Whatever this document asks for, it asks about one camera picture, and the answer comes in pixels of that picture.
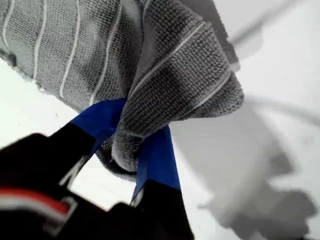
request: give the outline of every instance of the towel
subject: towel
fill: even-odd
[[[124,179],[145,137],[244,100],[212,25],[178,0],[1,0],[0,33],[0,56],[77,111],[127,98],[96,153]]]
[[[230,22],[227,22],[225,26],[224,21],[222,20],[220,15],[223,15],[223,13],[225,12],[229,12],[229,15],[234,17],[235,14],[234,11],[230,11],[230,5],[227,5],[228,7],[226,7],[226,5],[223,4],[222,6],[225,7],[222,7],[222,9],[219,8],[219,11],[217,9],[217,5],[219,6],[219,3],[224,3],[225,1],[226,0],[180,0],[182,4],[203,17],[204,21],[211,23],[216,38],[218,39],[219,44],[221,45],[223,52],[225,53],[226,58],[230,63],[231,69],[237,72],[240,70],[241,66],[235,50],[236,46],[233,46],[229,42],[230,36],[226,29],[230,28]]]

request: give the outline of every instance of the striped towel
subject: striped towel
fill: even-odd
[[[97,152],[126,179],[145,137],[244,99],[211,24],[177,0],[1,0],[0,32],[0,56],[79,112],[127,97]]]

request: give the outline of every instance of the black object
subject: black object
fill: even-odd
[[[57,231],[48,220],[30,211],[1,211],[1,239],[194,239],[181,191],[147,180],[132,206],[116,204],[104,211],[71,193],[62,183],[70,180],[88,160],[95,139],[68,123],[50,137],[33,134],[0,151],[0,188],[25,188],[61,201],[68,197],[76,208]]]

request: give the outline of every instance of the red stripe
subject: red stripe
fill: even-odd
[[[44,195],[40,192],[34,190],[27,190],[23,188],[9,188],[1,187],[0,188],[0,197],[1,195],[12,196],[14,198],[26,198],[33,201],[41,202],[42,204],[47,205],[48,207],[60,212],[61,214],[66,215],[68,213],[68,206],[59,202],[56,199],[53,199],[47,195]]]

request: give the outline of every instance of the textured fabric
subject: textured fabric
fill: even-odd
[[[177,0],[0,2],[0,56],[25,77],[78,111],[127,97],[97,152],[118,176],[135,177],[143,139],[156,130],[243,102],[211,24]]]
[[[229,35],[217,10],[216,2],[224,0],[180,0],[180,2],[192,11],[203,17],[203,20],[211,23],[214,33],[228,59],[231,69],[235,72],[240,70],[239,58],[234,46],[228,41]]]

